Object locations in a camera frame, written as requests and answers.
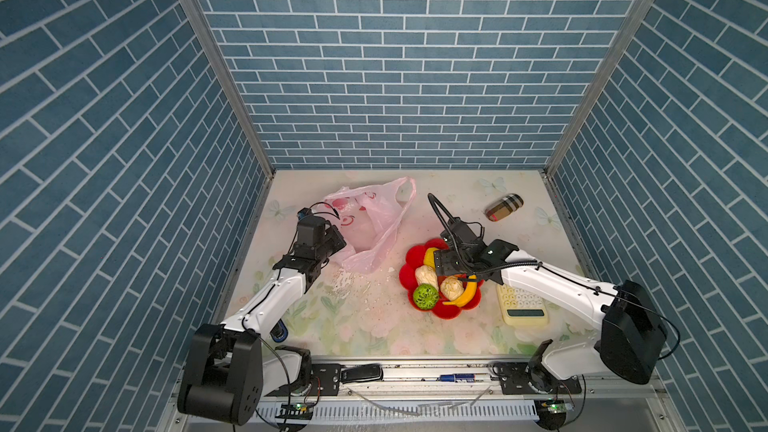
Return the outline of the beige fake potato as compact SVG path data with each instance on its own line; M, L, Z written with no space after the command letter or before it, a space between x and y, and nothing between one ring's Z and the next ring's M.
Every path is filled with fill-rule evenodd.
M430 285L435 290L439 289L437 273L435 269L429 265L422 265L415 270L414 277L417 282L417 286Z
M448 301L455 301L464 294L465 287L456 276L446 276L440 283L440 292Z

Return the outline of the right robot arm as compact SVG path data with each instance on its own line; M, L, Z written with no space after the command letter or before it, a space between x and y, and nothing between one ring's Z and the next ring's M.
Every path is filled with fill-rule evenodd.
M578 342L543 341L526 365L532 388L550 393L572 377L601 372L638 385L648 383L668 337L665 320L647 291L627 280L621 285L595 281L547 264L516 245L485 243L458 217L443 221L447 249L435 256L441 275L464 273L520 289L555 304L586 322L591 334Z

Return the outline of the pink plastic bag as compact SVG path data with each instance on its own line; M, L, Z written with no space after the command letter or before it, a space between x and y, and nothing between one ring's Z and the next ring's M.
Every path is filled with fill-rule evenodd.
M416 183L401 177L384 184L343 187L326 196L330 222L346 242L330 261L346 272L375 271L394 246L398 230L416 196Z

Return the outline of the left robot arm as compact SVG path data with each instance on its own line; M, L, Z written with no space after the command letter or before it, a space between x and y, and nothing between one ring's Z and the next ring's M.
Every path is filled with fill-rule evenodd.
M285 312L320 276L346 242L336 226L306 217L289 252L274 266L265 286L234 315L203 324L193 334L177 398L180 413L233 426L246 424L262 396L289 388L310 364L310 354L268 345L282 341Z

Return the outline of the green fake fruit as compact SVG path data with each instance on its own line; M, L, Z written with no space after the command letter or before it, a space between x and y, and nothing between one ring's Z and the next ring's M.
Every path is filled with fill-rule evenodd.
M420 284L411 295L413 304L420 310L432 310L440 300L437 288L429 283Z

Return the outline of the yellow fake lemon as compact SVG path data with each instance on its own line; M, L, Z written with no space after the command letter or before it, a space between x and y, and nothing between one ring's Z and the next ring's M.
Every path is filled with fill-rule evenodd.
M436 269L435 253L437 251L438 251L438 248L435 248L435 247L429 247L426 249L424 258L423 258L424 266L428 266L432 269Z

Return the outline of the yellow fake banana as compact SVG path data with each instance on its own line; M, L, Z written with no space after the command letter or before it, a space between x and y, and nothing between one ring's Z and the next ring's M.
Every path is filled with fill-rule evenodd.
M465 287L464 294L455 301L446 302L447 305L454 305L457 307L466 306L476 295L478 284L476 282L463 282Z

